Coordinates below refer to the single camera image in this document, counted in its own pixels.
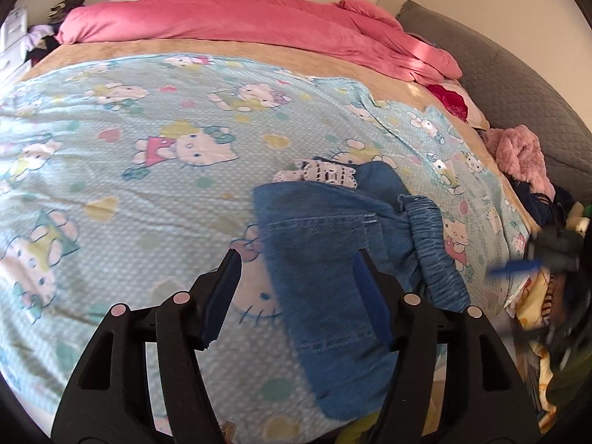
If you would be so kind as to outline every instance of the light blue bedsheet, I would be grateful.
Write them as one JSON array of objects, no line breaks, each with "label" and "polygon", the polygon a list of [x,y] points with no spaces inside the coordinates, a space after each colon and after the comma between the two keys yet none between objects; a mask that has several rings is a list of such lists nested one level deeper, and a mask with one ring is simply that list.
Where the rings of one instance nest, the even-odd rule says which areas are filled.
[{"label": "light blue bedsheet", "polygon": [[[472,302],[495,313],[520,279],[485,280],[521,255],[524,223],[435,108],[376,102],[344,78],[208,55],[63,68],[0,101],[0,370],[55,412],[108,308],[160,304],[229,246],[243,275],[219,340],[199,356],[240,443],[306,442],[338,426],[315,403],[273,297],[252,190],[296,158],[382,160],[441,208]],[[149,375],[158,379],[153,352]],[[166,427],[153,386],[153,408]]]}]

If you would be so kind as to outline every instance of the denim jeans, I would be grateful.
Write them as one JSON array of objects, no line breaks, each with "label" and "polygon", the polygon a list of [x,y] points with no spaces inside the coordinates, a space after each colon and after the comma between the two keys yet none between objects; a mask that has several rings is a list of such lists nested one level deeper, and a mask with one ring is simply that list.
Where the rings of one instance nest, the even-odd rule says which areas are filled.
[{"label": "denim jeans", "polygon": [[437,307],[469,305],[444,249],[438,207],[408,196],[383,162],[353,167],[357,189],[280,182],[257,187],[253,200],[288,334],[322,411],[341,420],[381,407],[397,359],[375,336],[357,290],[357,250],[404,290],[425,286]]}]

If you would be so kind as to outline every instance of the blue gripper pad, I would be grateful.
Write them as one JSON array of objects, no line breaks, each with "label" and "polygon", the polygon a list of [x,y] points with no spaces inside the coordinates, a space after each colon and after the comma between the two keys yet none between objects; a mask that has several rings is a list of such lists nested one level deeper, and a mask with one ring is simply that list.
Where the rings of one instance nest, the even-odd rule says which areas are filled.
[{"label": "blue gripper pad", "polygon": [[219,270],[222,274],[203,308],[203,329],[199,337],[205,347],[208,347],[213,340],[218,339],[230,302],[235,295],[236,286],[241,279],[241,269],[241,255],[236,250],[232,250],[226,268]]},{"label": "blue gripper pad", "polygon": [[370,318],[372,330],[378,340],[390,349],[394,344],[391,311],[361,252],[357,252],[353,259],[353,278]]}]

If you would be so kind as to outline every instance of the white drawer cabinet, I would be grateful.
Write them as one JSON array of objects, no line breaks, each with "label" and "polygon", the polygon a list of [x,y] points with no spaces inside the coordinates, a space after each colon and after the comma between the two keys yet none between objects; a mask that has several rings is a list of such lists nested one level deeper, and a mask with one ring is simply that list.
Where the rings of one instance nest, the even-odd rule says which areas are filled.
[{"label": "white drawer cabinet", "polygon": [[3,53],[0,53],[0,82],[6,80],[24,62],[27,56],[24,39],[18,40]]},{"label": "white drawer cabinet", "polygon": [[13,88],[13,85],[23,78],[25,73],[27,73],[30,69],[31,61],[29,60],[13,71],[6,80],[0,81],[0,98],[5,97]]},{"label": "white drawer cabinet", "polygon": [[12,44],[27,34],[27,9],[16,8],[0,27],[0,53],[5,52]]}]

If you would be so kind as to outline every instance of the green fabric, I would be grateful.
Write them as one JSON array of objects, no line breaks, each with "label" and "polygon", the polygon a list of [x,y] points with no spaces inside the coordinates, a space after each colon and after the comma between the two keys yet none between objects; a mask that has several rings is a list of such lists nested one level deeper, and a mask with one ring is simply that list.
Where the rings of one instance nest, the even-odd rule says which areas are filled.
[{"label": "green fabric", "polygon": [[592,371],[592,347],[570,357],[565,369],[555,372],[547,387],[547,400],[559,411],[575,399]]}]

